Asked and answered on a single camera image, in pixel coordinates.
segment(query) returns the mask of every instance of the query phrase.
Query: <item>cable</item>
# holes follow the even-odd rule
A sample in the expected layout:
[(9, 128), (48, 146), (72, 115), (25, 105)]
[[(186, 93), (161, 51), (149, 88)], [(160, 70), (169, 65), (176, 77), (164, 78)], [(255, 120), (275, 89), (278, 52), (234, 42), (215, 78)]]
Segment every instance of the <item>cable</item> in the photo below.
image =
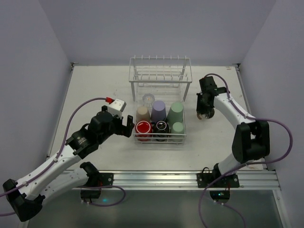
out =
[(204, 173), (205, 169), (208, 169), (208, 172), (210, 171), (209, 167), (205, 167), (201, 173)]
[(245, 221), (244, 216), (243, 216), (239, 211), (237, 211), (235, 208), (233, 208), (232, 206), (230, 206), (230, 205), (228, 205), (228, 204), (226, 204), (226, 203), (220, 203), (220, 202), (215, 201), (215, 200), (210, 199), (210, 198), (207, 198), (207, 199), (209, 199), (209, 200), (211, 200), (211, 201), (214, 202), (214, 203), (217, 203), (217, 204), (219, 204), (219, 205), (221, 205), (221, 206), (224, 206), (224, 207), (229, 208), (229, 209), (233, 210), (234, 212), (236, 212), (236, 213), (241, 217), (244, 226), (246, 226), (246, 221)]
[(123, 197), (118, 200), (115, 203), (111, 203), (111, 204), (97, 204), (97, 203), (92, 203), (92, 202), (87, 202), (86, 200), (84, 200), (84, 202), (86, 202), (87, 204), (93, 205), (93, 206), (97, 206), (97, 207), (111, 207), (111, 206), (115, 206), (117, 204), (120, 204), (125, 196), (126, 196), (126, 192), (122, 187), (119, 186), (115, 186), (115, 185), (106, 185), (106, 186), (100, 186), (100, 187), (86, 187), (86, 186), (80, 186), (79, 188), (83, 188), (83, 189), (107, 189), (107, 188), (116, 188), (116, 189), (120, 189), (123, 192)]
[(4, 217), (4, 216), (10, 216), (10, 215), (14, 215), (16, 214), (15, 212), (10, 212), (10, 213), (5, 213), (5, 214), (0, 214), (0, 217)]
[[(225, 79), (224, 79), (222, 76), (220, 76), (220, 75), (218, 75), (218, 74), (214, 74), (214, 73), (207, 74), (207, 75), (205, 75), (204, 77), (207, 77), (207, 76), (210, 76), (210, 75), (217, 76), (217, 77), (219, 77), (219, 78), (224, 82), (224, 84), (225, 84), (225, 86), (226, 86), (226, 89), (227, 89), (227, 97), (228, 97), (228, 99), (229, 99), (229, 98), (230, 98), (230, 92), (229, 92), (228, 84), (227, 84), (227, 82), (225, 81)], [(271, 160), (271, 161), (248, 162), (247, 164), (249, 164), (249, 165), (254, 165), (254, 164), (271, 164), (271, 163), (274, 163), (274, 162), (279, 162), (279, 161), (281, 161), (282, 159), (284, 159), (285, 157), (288, 156), (288, 154), (290, 153), (290, 151), (291, 151), (291, 149), (292, 149), (292, 147), (293, 147), (294, 139), (293, 139), (293, 135), (292, 135), (290, 129), (289, 129), (284, 123), (282, 123), (282, 122), (280, 122), (280, 121), (277, 121), (277, 120), (273, 120), (273, 119), (255, 118), (255, 117), (246, 116), (245, 113), (243, 113), (243, 112), (234, 104), (234, 102), (233, 102), (232, 99), (230, 100), (230, 103), (232, 104), (232, 106), (233, 106), (233, 107), (234, 107), (234, 108), (235, 108), (243, 117), (245, 117), (245, 118), (247, 118), (247, 119), (250, 119), (250, 120), (268, 121), (268, 122), (277, 123), (277, 124), (281, 125), (282, 127), (284, 127), (284, 128), (286, 129), (288, 135), (289, 135), (289, 146), (288, 146), (288, 149), (287, 149), (286, 153), (283, 154), (281, 157), (279, 157), (279, 158), (277, 158), (277, 159), (274, 159), (274, 160)], [(210, 184), (208, 184), (208, 185), (205, 187), (205, 189), (203, 190), (203, 192), (202, 192), (202, 194), (201, 194), (201, 196), (200, 196), (200, 198), (199, 198), (199, 200), (200, 200), (200, 201), (199, 201), (199, 217), (200, 217), (201, 222), (202, 222), (203, 225), (205, 226), (205, 228), (208, 228), (208, 226), (207, 226), (207, 224), (206, 224), (206, 222), (205, 222), (205, 220), (203, 219), (203, 216), (202, 216), (202, 214), (201, 214), (201, 203), (202, 203), (202, 199), (203, 199), (203, 197), (204, 197), (204, 195), (205, 195), (207, 189), (210, 188), (210, 186), (212, 186), (214, 183), (216, 183), (217, 181), (219, 181), (220, 179), (222, 179), (223, 177), (225, 177), (227, 174), (232, 173), (232, 172), (235, 172), (235, 171), (237, 171), (237, 170), (239, 170), (239, 169), (241, 169), (241, 168), (243, 168), (243, 167), (245, 167), (245, 166), (246, 166), (246, 164), (241, 164), (241, 165), (239, 165), (238, 167), (235, 167), (235, 168), (233, 168), (233, 169), (231, 169), (231, 170), (225, 172), (223, 175), (221, 175), (220, 177), (218, 177), (218, 178), (216, 178), (214, 181), (212, 181)], [(239, 215), (241, 216), (240, 212), (237, 211), (235, 208), (233, 208), (232, 206), (228, 206), (228, 207), (229, 207), (230, 209), (234, 210), (237, 214), (239, 214)], [(244, 227), (246, 228), (247, 226), (246, 226), (245, 220), (243, 219), (242, 216), (241, 216), (241, 218), (242, 218), (242, 220), (243, 220), (243, 222), (244, 222)]]
[[(97, 97), (97, 98), (90, 99), (90, 100), (88, 100), (88, 101), (82, 103), (82, 104), (81, 104), (81, 105), (72, 113), (70, 119), (69, 119), (68, 122), (67, 122), (65, 135), (64, 135), (64, 137), (63, 137), (63, 141), (62, 141), (62, 143), (61, 143), (60, 149), (59, 149), (59, 151), (58, 151), (58, 153), (57, 153), (57, 155), (56, 155), (56, 158), (57, 158), (57, 159), (60, 157), (60, 155), (61, 155), (61, 153), (62, 153), (62, 150), (63, 150), (63, 148), (64, 148), (64, 146), (65, 146), (65, 142), (66, 142), (66, 139), (67, 139), (68, 129), (69, 129), (69, 127), (70, 127), (70, 124), (71, 124), (72, 119), (73, 119), (73, 117), (75, 116), (75, 114), (78, 112), (78, 110), (79, 110), (80, 108), (82, 108), (82, 107), (83, 107), (84, 105), (86, 105), (87, 103), (90, 103), (90, 102), (92, 102), (92, 101), (97, 101), (97, 100), (106, 100), (106, 98)], [(54, 163), (55, 163), (55, 162), (52, 161), (52, 162), (51, 162), (43, 171), (41, 171), (39, 174), (37, 174), (37, 175), (36, 175), (35, 177), (33, 177), (32, 179), (28, 180), (28, 181), (27, 181), (28, 184), (31, 183), (32, 181), (36, 180), (36, 179), (37, 179), (38, 177), (40, 177), (41, 175), (43, 175), (46, 171), (48, 171), (49, 168), (51, 168), (51, 166), (52, 166)], [(16, 187), (16, 188), (13, 188), (13, 189), (11, 189), (11, 190), (5, 192), (5, 193), (2, 193), (2, 194), (0, 194), (0, 198), (3, 197), (3, 196), (6, 196), (6, 195), (8, 195), (8, 194), (10, 194), (10, 193), (12, 193), (12, 192), (14, 192), (14, 191), (16, 191), (16, 190), (21, 189), (21, 188), (24, 187), (24, 186), (25, 186), (24, 184), (21, 184), (21, 185), (19, 185), (19, 186)], [(0, 217), (1, 217), (1, 216), (8, 216), (8, 215), (11, 215), (11, 213), (0, 214)]]

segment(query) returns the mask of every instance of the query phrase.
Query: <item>floor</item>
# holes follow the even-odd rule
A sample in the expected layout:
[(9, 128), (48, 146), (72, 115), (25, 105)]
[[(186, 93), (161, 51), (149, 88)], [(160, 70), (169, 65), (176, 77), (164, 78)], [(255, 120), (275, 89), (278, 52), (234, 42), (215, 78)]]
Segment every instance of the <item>floor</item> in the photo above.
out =
[[(231, 153), (234, 129), (219, 111), (211, 119), (199, 120), (196, 117), (196, 93), (200, 91), (199, 79), (207, 73), (217, 73), (228, 82), (235, 100), (246, 109), (241, 86), (234, 67), (194, 66), (193, 82), (184, 103), (187, 139), (184, 145), (136, 144), (134, 138), (113, 135), (97, 151), (80, 163), (90, 161), (99, 170), (201, 170), (212, 167)], [(76, 66), (68, 88), (62, 115), (55, 136), (51, 154), (58, 151), (63, 140), (64, 130), (72, 112), (84, 101), (94, 97), (120, 98), (127, 103), (123, 112), (134, 116), (136, 104), (132, 99), (128, 80), (128, 66)], [(222, 82), (215, 78), (218, 86)], [(106, 103), (95, 101), (87, 104), (75, 115), (68, 137), (89, 123), (91, 118)], [(261, 170), (261, 165), (245, 167)]]

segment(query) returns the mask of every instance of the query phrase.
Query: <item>robotic arm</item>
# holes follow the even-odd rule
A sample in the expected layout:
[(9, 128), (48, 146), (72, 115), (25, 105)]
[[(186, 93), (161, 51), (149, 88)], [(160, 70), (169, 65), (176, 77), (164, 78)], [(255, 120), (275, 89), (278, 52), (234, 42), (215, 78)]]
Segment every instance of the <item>robotic arm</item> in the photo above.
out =
[(122, 111), (126, 103), (111, 98), (106, 101), (110, 103), (109, 106), (104, 105), (90, 123), (73, 133), (62, 150), (30, 174), (17, 181), (9, 179), (3, 184), (4, 191), (10, 191), (6, 197), (20, 221), (34, 217), (51, 198), (71, 188), (85, 185), (92, 181), (91, 179), (96, 182), (99, 172), (89, 162), (83, 163), (79, 169), (70, 172), (66, 177), (57, 177), (71, 165), (96, 151), (111, 135), (131, 136), (134, 128), (133, 117), (129, 115), (127, 125), (123, 125)]
[[(232, 153), (220, 163), (215, 164), (212, 171), (216, 179), (227, 171), (252, 160), (259, 160), (269, 155), (269, 124), (267, 121), (252, 120), (253, 117), (245, 111), (230, 95), (228, 98), (225, 87), (218, 88), (212, 76), (207, 76), (199, 81), (201, 92), (197, 94), (197, 117), (209, 119), (214, 115), (214, 108), (218, 109), (229, 120), (235, 129), (232, 143)], [(242, 116), (231, 104), (231, 100), (237, 108), (245, 113)]]

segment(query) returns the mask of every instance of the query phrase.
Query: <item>wire basket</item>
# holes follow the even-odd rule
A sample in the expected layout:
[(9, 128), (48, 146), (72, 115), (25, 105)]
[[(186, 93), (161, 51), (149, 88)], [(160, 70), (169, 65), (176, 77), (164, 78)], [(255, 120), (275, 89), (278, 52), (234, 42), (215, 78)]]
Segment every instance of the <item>wire basket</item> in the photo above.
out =
[[(192, 83), (191, 62), (187, 57), (132, 57), (130, 59), (129, 82), (131, 83), (133, 100), (136, 109), (140, 106), (147, 106), (143, 102), (145, 94), (154, 95), (155, 101), (161, 100), (166, 105), (168, 114), (172, 103), (180, 101), (184, 104)], [(136, 143), (156, 143), (156, 144), (179, 144), (183, 145), (187, 136), (186, 119), (183, 113), (184, 134), (171, 133), (149, 133), (150, 137), (141, 135), (146, 133), (136, 133), (133, 136)]]

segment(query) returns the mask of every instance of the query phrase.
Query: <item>green cup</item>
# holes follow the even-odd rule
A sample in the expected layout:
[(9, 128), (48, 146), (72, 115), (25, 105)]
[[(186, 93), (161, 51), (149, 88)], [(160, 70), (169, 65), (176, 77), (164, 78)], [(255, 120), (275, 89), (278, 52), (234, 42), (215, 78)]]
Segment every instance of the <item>green cup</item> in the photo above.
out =
[(168, 125), (170, 128), (172, 128), (173, 124), (176, 122), (183, 122), (183, 112), (184, 112), (184, 105), (182, 102), (174, 102), (169, 110), (167, 120), (168, 120)]
[[(181, 122), (176, 122), (171, 128), (171, 134), (185, 134), (184, 124)], [(170, 135), (171, 138), (184, 138), (184, 135)], [(172, 139), (175, 142), (181, 142), (182, 139)]]

